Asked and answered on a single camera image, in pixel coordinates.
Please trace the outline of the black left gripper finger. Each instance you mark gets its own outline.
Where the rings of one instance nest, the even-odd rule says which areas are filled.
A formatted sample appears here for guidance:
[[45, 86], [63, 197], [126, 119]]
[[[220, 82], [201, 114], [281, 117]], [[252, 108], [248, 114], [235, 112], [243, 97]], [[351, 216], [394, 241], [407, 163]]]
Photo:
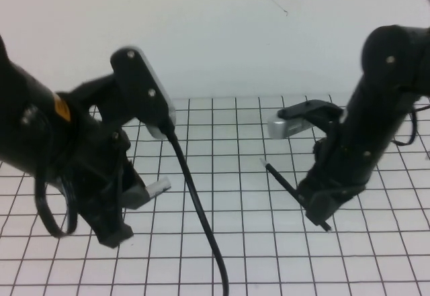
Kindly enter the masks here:
[[126, 209], [138, 209], [149, 202], [149, 194], [143, 180], [136, 175], [123, 176], [121, 204]]
[[133, 236], [131, 227], [124, 222], [121, 208], [109, 207], [102, 211], [96, 221], [96, 236], [101, 245], [109, 248], [117, 248]]

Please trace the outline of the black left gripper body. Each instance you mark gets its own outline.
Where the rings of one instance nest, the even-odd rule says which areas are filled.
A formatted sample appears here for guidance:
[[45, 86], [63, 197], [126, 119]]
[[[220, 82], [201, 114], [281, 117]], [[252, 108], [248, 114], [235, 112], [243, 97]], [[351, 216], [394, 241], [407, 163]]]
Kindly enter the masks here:
[[109, 207], [123, 210], [123, 176], [137, 175], [126, 152], [122, 125], [132, 116], [118, 90], [59, 95], [26, 89], [21, 122], [30, 127], [36, 180], [34, 197], [51, 236], [70, 236], [82, 217], [96, 235], [96, 221]]

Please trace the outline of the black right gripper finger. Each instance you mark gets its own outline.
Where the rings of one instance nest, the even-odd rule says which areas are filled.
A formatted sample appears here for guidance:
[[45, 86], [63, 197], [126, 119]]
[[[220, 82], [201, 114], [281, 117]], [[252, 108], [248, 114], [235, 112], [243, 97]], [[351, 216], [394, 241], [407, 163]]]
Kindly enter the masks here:
[[297, 190], [299, 196], [302, 196], [303, 199], [312, 199], [313, 195], [318, 191], [318, 183], [315, 177], [307, 174], [298, 184]]
[[356, 188], [334, 188], [320, 191], [304, 191], [306, 217], [314, 225], [322, 225], [343, 204], [353, 199], [359, 191]]

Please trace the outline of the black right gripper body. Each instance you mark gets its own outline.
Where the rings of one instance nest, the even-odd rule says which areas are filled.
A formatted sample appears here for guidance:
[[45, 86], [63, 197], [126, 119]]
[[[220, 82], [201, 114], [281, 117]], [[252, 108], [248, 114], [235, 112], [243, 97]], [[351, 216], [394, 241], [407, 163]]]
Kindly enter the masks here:
[[359, 193], [403, 122], [403, 115], [352, 115], [337, 125], [320, 149], [308, 171], [318, 183], [318, 191], [356, 188]]

